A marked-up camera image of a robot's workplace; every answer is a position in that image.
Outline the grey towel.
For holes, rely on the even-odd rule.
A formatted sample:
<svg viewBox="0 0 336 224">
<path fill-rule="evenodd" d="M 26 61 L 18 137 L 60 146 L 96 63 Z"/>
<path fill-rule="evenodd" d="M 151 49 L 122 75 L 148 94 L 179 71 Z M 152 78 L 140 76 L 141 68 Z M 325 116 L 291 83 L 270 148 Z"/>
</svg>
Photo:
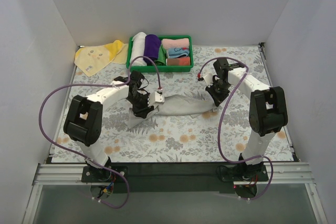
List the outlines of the grey towel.
<svg viewBox="0 0 336 224">
<path fill-rule="evenodd" d="M 154 115 L 189 115 L 191 118 L 195 118 L 202 113 L 214 110 L 215 108 L 216 106 L 213 100 L 200 100 L 176 94 L 170 97 L 165 97 L 164 103 L 159 104 L 153 111 L 149 112 L 145 119 L 135 116 L 132 112 L 132 109 L 130 109 L 127 126 L 128 129 L 132 129 L 138 124 L 150 119 Z"/>
</svg>

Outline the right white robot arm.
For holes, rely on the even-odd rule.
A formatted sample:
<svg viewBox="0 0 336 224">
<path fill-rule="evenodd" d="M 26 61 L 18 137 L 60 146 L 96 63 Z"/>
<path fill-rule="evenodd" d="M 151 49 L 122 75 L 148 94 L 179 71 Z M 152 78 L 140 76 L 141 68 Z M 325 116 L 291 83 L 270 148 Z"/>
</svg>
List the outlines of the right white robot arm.
<svg viewBox="0 0 336 224">
<path fill-rule="evenodd" d="M 271 87 L 249 74 L 249 68 L 239 60 L 229 63 L 227 57 L 211 60 L 215 74 L 199 72 L 199 81 L 205 81 L 205 90 L 216 106 L 228 105 L 236 91 L 249 99 L 248 121 L 251 134 L 244 151 L 230 172 L 243 179 L 263 172 L 266 149 L 276 133 L 287 125 L 288 114 L 285 92 L 281 87 Z"/>
</svg>

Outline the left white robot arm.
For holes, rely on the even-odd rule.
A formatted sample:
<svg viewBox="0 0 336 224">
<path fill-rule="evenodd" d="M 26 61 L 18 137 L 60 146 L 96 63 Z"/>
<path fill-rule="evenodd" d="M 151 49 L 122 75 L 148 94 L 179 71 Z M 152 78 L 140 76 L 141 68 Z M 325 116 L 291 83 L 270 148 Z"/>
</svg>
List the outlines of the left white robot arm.
<svg viewBox="0 0 336 224">
<path fill-rule="evenodd" d="M 99 142 L 102 130 L 103 112 L 120 100 L 126 99 L 132 105 L 131 115 L 146 119 L 154 106 L 148 106 L 150 93 L 141 85 L 145 77 L 133 71 L 130 77 L 116 77 L 111 87 L 103 88 L 86 97 L 76 95 L 70 104 L 64 123 L 64 133 L 77 142 L 89 166 L 106 167 L 110 158 Z"/>
</svg>

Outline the floral table mat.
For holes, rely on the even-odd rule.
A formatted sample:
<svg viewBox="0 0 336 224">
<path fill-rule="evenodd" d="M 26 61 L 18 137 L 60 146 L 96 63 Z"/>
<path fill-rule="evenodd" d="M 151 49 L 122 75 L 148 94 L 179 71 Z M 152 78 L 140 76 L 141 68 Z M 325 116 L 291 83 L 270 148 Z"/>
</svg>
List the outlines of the floral table mat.
<svg viewBox="0 0 336 224">
<path fill-rule="evenodd" d="M 268 83 L 259 49 L 250 47 L 193 47 L 194 67 L 190 72 L 147 73 L 144 85 L 154 91 L 159 84 L 165 96 L 174 94 L 210 100 L 197 73 L 214 72 L 209 62 L 215 57 L 230 57 L 244 62 L 249 73 Z M 238 159 L 251 134 L 248 122 L 249 100 L 240 91 L 233 95 L 228 108 L 218 108 L 191 118 L 160 116 L 128 129 L 130 103 L 122 100 L 102 116 L 100 142 L 114 162 L 215 162 Z"/>
</svg>

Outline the green plastic tray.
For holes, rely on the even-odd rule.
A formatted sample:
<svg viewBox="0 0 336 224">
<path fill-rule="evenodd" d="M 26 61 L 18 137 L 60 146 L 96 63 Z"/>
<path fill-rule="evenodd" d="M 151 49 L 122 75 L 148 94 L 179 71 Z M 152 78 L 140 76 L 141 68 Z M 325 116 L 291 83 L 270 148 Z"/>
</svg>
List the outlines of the green plastic tray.
<svg viewBox="0 0 336 224">
<path fill-rule="evenodd" d="M 192 48 L 192 38 L 190 35 L 158 35 L 160 40 L 162 39 L 182 39 L 188 38 L 190 46 L 189 46 L 189 57 L 190 57 L 190 65 L 189 66 L 157 66 L 158 71 L 161 72 L 190 72 L 190 70 L 194 67 L 194 57 L 193 57 L 193 48 Z M 133 36 L 129 38 L 129 48 L 128 48 L 128 56 L 126 62 L 126 68 L 128 69 L 131 62 L 131 52 L 133 47 Z M 156 72 L 154 66 L 131 66 L 131 71 L 136 70 L 143 73 L 151 73 Z"/>
</svg>

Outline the brown rolled towel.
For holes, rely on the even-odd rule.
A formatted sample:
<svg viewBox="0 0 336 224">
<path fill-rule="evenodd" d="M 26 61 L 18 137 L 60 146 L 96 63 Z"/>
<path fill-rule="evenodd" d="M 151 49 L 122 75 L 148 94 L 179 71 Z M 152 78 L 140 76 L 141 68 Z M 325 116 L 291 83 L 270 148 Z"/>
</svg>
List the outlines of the brown rolled towel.
<svg viewBox="0 0 336 224">
<path fill-rule="evenodd" d="M 191 59 L 190 57 L 167 58 L 166 65 L 167 66 L 190 66 Z"/>
</svg>

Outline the green rolled towel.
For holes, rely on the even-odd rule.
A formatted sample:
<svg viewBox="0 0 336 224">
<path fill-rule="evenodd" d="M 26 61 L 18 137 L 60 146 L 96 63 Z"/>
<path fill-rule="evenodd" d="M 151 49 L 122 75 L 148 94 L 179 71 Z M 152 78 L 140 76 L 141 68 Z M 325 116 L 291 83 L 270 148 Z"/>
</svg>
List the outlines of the green rolled towel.
<svg viewBox="0 0 336 224">
<path fill-rule="evenodd" d="M 153 62 L 157 66 L 165 66 L 166 65 L 166 49 L 162 46 L 159 48 L 158 56 L 153 59 Z"/>
</svg>

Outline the blue patterned rolled towel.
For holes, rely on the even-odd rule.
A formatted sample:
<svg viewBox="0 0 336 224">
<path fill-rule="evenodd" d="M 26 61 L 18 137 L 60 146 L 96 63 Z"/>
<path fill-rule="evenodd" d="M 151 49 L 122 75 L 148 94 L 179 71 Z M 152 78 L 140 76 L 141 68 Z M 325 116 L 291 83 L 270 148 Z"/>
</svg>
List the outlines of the blue patterned rolled towel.
<svg viewBox="0 0 336 224">
<path fill-rule="evenodd" d="M 190 50 L 187 47 L 180 47 L 180 48 L 169 48 L 166 51 L 167 58 L 184 58 L 188 57 L 190 54 Z"/>
</svg>

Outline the purple rolled towel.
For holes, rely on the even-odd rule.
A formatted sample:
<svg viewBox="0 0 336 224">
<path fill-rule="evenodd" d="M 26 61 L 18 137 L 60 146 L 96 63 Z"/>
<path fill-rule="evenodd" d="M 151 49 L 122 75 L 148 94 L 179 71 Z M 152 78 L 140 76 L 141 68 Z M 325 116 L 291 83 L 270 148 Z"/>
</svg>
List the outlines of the purple rolled towel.
<svg viewBox="0 0 336 224">
<path fill-rule="evenodd" d="M 161 40 L 157 35 L 148 34 L 145 37 L 145 46 L 143 55 L 150 58 L 154 63 L 159 57 L 159 50 L 161 47 Z"/>
</svg>

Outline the white rolled towel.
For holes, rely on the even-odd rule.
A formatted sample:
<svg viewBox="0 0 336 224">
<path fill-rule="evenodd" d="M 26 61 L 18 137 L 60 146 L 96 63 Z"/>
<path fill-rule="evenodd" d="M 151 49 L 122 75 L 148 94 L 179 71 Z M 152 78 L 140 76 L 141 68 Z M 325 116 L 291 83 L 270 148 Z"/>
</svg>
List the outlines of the white rolled towel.
<svg viewBox="0 0 336 224">
<path fill-rule="evenodd" d="M 130 62 L 132 62 L 136 57 L 140 56 L 140 58 L 136 59 L 133 62 L 132 66 L 147 66 L 147 63 L 144 61 L 141 56 L 144 55 L 144 49 L 145 49 L 145 37 L 146 33 L 139 32 L 132 38 L 132 50 L 131 50 L 131 58 Z"/>
</svg>

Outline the yellow towel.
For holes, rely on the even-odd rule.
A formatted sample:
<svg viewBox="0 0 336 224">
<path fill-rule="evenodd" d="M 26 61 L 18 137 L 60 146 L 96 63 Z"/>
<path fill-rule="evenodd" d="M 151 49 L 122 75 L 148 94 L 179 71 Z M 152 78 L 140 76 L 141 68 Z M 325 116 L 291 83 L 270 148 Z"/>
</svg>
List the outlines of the yellow towel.
<svg viewBox="0 0 336 224">
<path fill-rule="evenodd" d="M 127 61 L 128 44 L 120 40 L 102 46 L 82 46 L 76 54 L 74 64 L 91 77 L 110 63 L 124 65 Z"/>
</svg>

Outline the pink rolled towel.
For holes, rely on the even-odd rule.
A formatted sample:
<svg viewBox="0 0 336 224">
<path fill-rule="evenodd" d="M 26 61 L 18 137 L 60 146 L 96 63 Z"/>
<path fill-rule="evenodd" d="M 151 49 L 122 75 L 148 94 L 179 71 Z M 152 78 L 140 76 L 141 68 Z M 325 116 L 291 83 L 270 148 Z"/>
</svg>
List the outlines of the pink rolled towel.
<svg viewBox="0 0 336 224">
<path fill-rule="evenodd" d="M 188 48 L 190 46 L 190 41 L 188 38 L 181 39 L 162 39 L 162 46 L 164 49 L 168 50 L 170 48 Z"/>
</svg>

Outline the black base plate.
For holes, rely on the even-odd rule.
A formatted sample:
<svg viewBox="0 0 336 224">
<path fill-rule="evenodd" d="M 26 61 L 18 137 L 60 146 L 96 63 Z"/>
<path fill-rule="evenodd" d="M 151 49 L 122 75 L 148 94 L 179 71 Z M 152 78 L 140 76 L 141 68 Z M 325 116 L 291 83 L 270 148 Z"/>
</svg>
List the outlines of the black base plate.
<svg viewBox="0 0 336 224">
<path fill-rule="evenodd" d="M 248 169 L 227 162 L 193 163 L 108 163 L 106 169 L 87 165 L 81 182 L 114 183 L 114 193 L 159 193 L 213 191 L 234 193 L 234 183 L 250 179 L 267 182 L 270 169 L 265 165 Z"/>
</svg>

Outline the aluminium frame rail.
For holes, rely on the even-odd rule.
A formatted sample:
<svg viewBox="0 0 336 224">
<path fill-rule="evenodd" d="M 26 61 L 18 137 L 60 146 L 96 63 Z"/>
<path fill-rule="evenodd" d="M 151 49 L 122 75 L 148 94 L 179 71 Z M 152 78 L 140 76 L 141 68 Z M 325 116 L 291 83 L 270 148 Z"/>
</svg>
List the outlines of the aluminium frame rail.
<svg viewBox="0 0 336 224">
<path fill-rule="evenodd" d="M 327 223 L 327 218 L 320 202 L 316 181 L 311 168 L 305 162 L 274 162 L 264 163 L 270 169 L 270 178 L 267 182 L 257 182 L 259 185 L 271 184 L 304 184 L 309 195 L 312 209 L 318 223 Z M 32 216 L 37 209 L 37 198 L 40 196 L 43 185 L 92 185 L 103 184 L 81 182 L 82 170 L 87 164 L 39 164 L 33 180 L 33 191 L 26 210 L 24 222 L 31 223 Z M 243 185 L 242 182 L 235 182 L 236 185 Z"/>
</svg>

